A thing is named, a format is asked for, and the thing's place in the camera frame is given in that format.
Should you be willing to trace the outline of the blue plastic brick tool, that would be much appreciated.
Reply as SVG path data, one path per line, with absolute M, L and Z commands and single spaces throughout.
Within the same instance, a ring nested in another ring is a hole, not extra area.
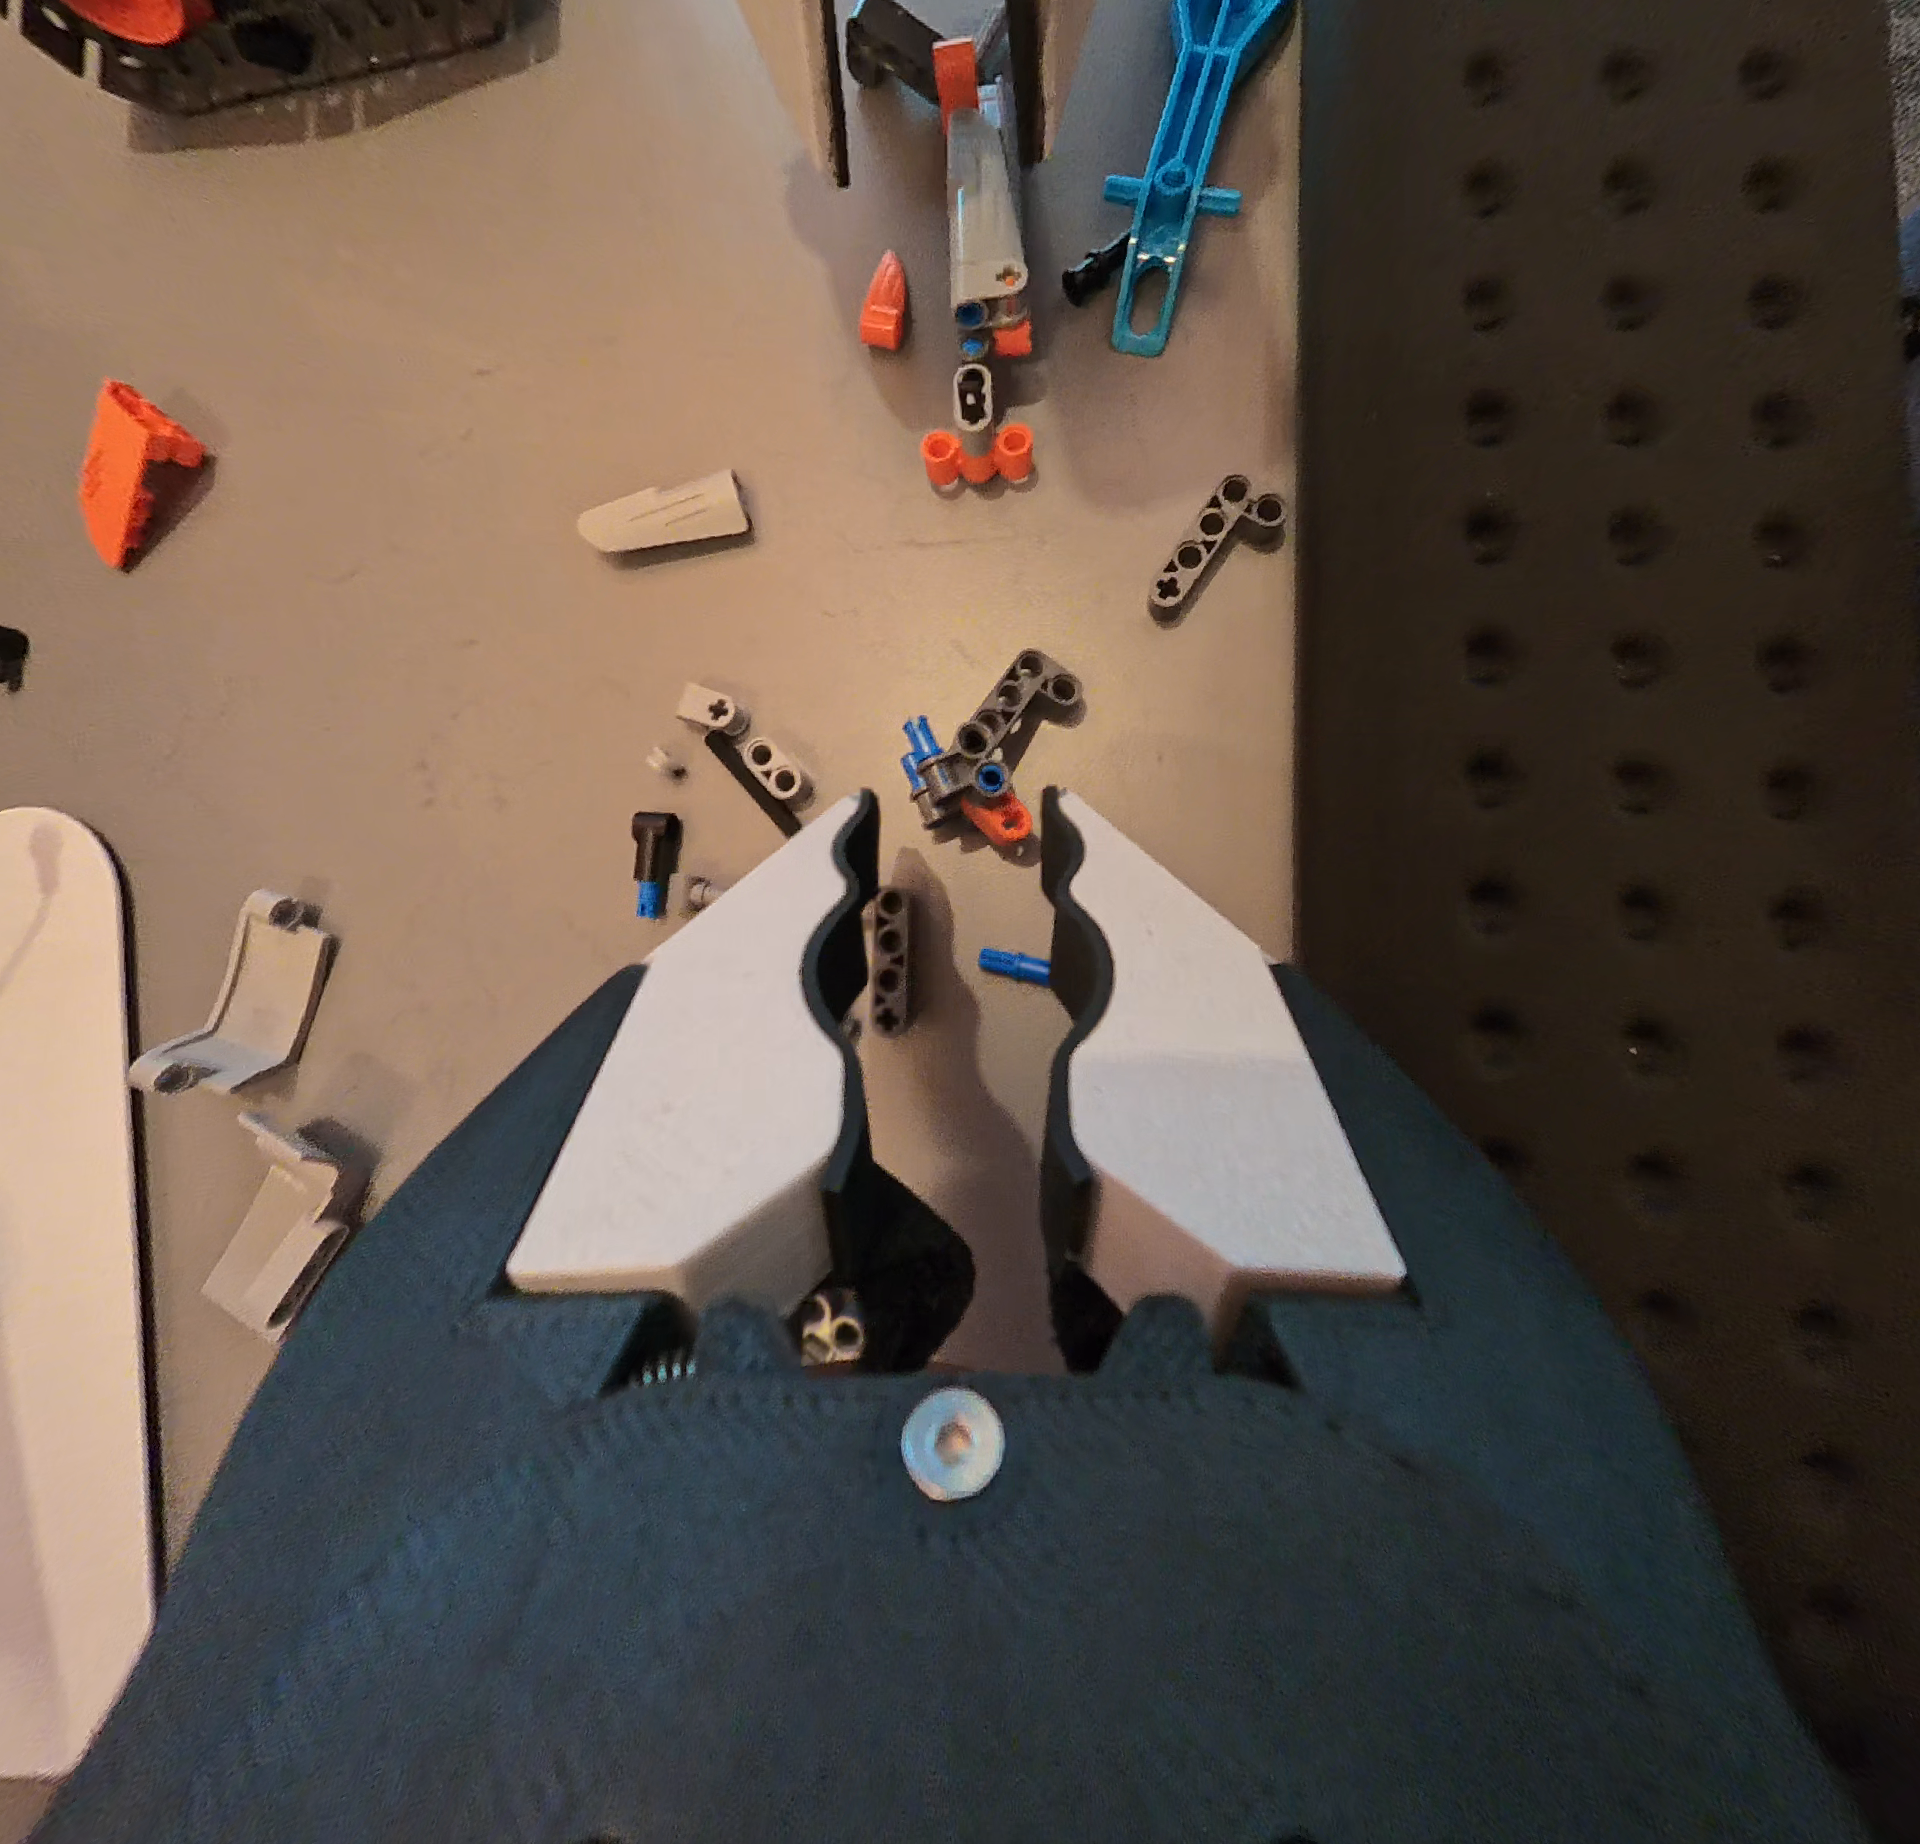
M 1163 354 L 1202 219 L 1234 219 L 1240 191 L 1216 184 L 1212 151 L 1236 85 L 1283 31 L 1296 0 L 1171 0 L 1171 88 L 1149 160 L 1138 175 L 1110 175 L 1101 196 L 1131 213 L 1119 264 L 1112 346 Z

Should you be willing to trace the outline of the dark grey angled brick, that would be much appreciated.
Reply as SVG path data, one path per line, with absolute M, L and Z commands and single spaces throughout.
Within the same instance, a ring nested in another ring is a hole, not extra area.
M 885 78 L 900 82 L 925 103 L 938 103 L 933 62 L 942 39 L 895 0 L 857 0 L 844 22 L 844 59 L 851 78 L 875 90 Z

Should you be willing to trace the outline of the small grey orange arm assembly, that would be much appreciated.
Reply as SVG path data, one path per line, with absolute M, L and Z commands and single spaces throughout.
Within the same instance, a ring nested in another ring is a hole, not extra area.
M 962 358 L 1032 349 L 1020 232 L 1020 127 L 1005 6 L 930 47 L 947 145 L 947 295 Z

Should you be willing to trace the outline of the grey orange brick assembly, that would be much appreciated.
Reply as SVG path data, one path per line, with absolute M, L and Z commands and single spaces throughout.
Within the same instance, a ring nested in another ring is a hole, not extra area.
M 945 743 L 927 717 L 903 724 L 900 756 L 915 810 L 930 831 L 969 825 L 994 847 L 1020 847 L 1032 836 L 1032 815 L 1017 799 L 1005 752 L 1041 717 L 1073 720 L 1083 706 L 1083 681 L 1059 660 L 1023 650 L 990 694 Z

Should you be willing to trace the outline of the light grey angular panel brick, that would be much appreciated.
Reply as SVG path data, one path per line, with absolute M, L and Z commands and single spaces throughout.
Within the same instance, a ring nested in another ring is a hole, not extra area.
M 235 1121 L 265 1158 L 264 1180 L 201 1294 L 267 1345 L 281 1345 L 358 1227 L 370 1162 L 307 1132 L 281 1130 L 264 1112 L 241 1112 Z

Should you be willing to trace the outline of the light grey curved panel brick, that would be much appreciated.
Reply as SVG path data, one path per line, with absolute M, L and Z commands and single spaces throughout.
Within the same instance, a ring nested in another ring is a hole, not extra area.
M 157 1095 L 199 1085 L 235 1091 L 296 1063 L 337 945 L 313 903 L 255 890 L 243 903 L 206 1025 L 135 1058 L 128 1085 Z

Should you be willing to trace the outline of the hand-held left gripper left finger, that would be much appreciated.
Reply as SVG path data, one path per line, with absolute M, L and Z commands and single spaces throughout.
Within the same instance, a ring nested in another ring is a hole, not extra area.
M 510 1256 L 525 1294 L 803 1297 L 865 1132 L 876 797 L 826 804 L 636 982 Z

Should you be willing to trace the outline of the grey angled beam brick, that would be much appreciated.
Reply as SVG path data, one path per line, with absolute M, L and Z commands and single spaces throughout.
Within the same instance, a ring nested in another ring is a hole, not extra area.
M 1156 574 L 1149 613 L 1161 626 L 1181 620 L 1233 549 L 1270 550 L 1283 541 L 1285 528 L 1287 504 L 1280 490 L 1254 483 L 1247 473 L 1228 473 Z

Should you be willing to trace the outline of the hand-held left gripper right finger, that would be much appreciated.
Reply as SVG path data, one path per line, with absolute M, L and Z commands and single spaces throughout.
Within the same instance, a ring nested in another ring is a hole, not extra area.
M 1065 1356 L 1150 1297 L 1224 1352 L 1265 1294 L 1389 1295 L 1408 1265 L 1277 965 L 1083 795 L 1044 792 L 1051 984 L 1041 1220 Z

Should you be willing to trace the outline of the orange white brick cluster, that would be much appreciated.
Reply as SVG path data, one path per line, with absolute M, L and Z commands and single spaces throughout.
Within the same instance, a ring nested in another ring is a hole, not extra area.
M 1000 424 L 994 432 L 930 430 L 922 439 L 922 463 L 930 486 L 1027 483 L 1036 470 L 1036 436 L 1028 424 Z

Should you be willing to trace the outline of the black long beam brick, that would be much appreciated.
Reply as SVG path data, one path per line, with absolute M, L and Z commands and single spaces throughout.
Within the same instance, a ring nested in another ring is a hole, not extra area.
M 762 810 L 762 813 L 775 825 L 775 828 L 785 838 L 793 838 L 801 831 L 803 823 L 801 823 L 800 813 L 795 815 L 793 811 L 786 811 L 783 804 L 772 802 L 769 799 L 762 797 L 758 785 L 752 783 L 752 779 L 739 757 L 739 741 L 742 739 L 731 741 L 731 739 L 724 739 L 718 732 L 713 732 L 713 735 L 703 736 L 703 741 L 705 741 L 708 752 L 711 752 L 715 756 L 715 761 L 724 766 L 724 770 L 747 792 L 747 797 L 755 801 L 755 804 L 758 810 Z

